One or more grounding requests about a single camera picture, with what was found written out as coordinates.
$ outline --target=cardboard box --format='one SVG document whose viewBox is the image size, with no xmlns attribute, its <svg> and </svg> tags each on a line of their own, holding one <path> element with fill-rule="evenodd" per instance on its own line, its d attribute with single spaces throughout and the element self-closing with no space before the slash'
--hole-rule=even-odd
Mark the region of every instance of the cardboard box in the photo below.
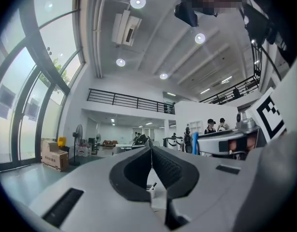
<svg viewBox="0 0 297 232">
<path fill-rule="evenodd" d="M 58 171 L 66 171 L 69 167 L 69 154 L 58 148 L 57 142 L 42 142 L 42 162 Z"/>
</svg>

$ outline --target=tree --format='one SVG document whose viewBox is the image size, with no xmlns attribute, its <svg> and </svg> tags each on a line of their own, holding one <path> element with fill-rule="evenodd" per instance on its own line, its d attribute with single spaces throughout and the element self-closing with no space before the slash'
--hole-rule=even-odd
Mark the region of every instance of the tree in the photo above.
<svg viewBox="0 0 297 232">
<path fill-rule="evenodd" d="M 58 71 L 58 73 L 60 73 L 60 70 L 61 70 L 62 66 L 61 66 L 61 64 L 58 64 L 58 65 L 57 65 L 57 62 L 58 62 L 58 59 L 57 59 L 57 58 L 53 60 L 53 64 L 54 64 L 56 70 Z M 70 79 L 67 77 L 67 71 L 66 71 L 66 70 L 64 70 L 64 72 L 62 73 L 61 77 L 62 77 L 62 79 L 65 81 L 66 84 L 69 84 Z M 50 82 L 47 80 L 47 78 L 46 78 L 43 74 L 40 75 L 39 79 L 40 79 L 40 80 L 41 80 L 47 87 L 50 87 Z M 54 91 L 56 91 L 58 94 L 60 93 L 60 89 L 57 88 L 57 87 L 54 88 Z"/>
</svg>

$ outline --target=standing fan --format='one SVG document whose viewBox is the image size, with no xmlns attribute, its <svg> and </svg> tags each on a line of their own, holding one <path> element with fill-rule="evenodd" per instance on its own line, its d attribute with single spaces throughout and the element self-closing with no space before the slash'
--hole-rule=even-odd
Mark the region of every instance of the standing fan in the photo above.
<svg viewBox="0 0 297 232">
<path fill-rule="evenodd" d="M 98 143 L 101 141 L 101 135 L 100 135 L 100 133 L 98 133 L 97 135 L 96 135 L 96 143 L 97 143 L 97 148 L 96 148 L 96 150 L 98 150 Z"/>
<path fill-rule="evenodd" d="M 78 165 L 80 165 L 80 162 L 75 161 L 75 143 L 77 145 L 80 145 L 82 142 L 82 137 L 83 137 L 82 125 L 78 125 L 76 127 L 76 130 L 75 130 L 75 132 L 72 133 L 72 136 L 74 137 L 74 156 L 73 156 L 73 161 L 70 161 L 69 164 L 72 166 L 78 166 Z"/>
</svg>

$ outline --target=concrete floor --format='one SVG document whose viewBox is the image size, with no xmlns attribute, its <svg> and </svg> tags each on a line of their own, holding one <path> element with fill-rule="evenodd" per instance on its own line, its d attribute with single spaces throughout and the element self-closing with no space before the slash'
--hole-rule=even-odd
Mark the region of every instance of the concrete floor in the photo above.
<svg viewBox="0 0 297 232">
<path fill-rule="evenodd" d="M 97 156 L 76 157 L 81 165 L 98 160 L 103 157 L 112 156 L 111 149 L 99 149 Z M 29 206 L 31 202 L 48 186 L 55 183 L 76 167 L 69 166 L 67 172 L 58 172 L 52 168 L 44 166 L 42 163 L 32 164 L 26 167 L 5 171 L 0 173 L 0 182 L 7 194 L 13 199 Z M 152 169 L 147 178 L 147 184 L 152 185 L 157 182 L 155 196 L 152 199 L 152 209 L 162 221 L 166 214 L 166 189 L 162 185 L 155 171 Z"/>
</svg>

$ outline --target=yellow object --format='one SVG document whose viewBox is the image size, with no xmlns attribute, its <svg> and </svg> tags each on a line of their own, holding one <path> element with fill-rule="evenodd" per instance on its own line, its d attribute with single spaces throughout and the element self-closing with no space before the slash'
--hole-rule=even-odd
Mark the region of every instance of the yellow object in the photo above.
<svg viewBox="0 0 297 232">
<path fill-rule="evenodd" d="M 58 137 L 58 147 L 66 146 L 66 137 Z"/>
</svg>

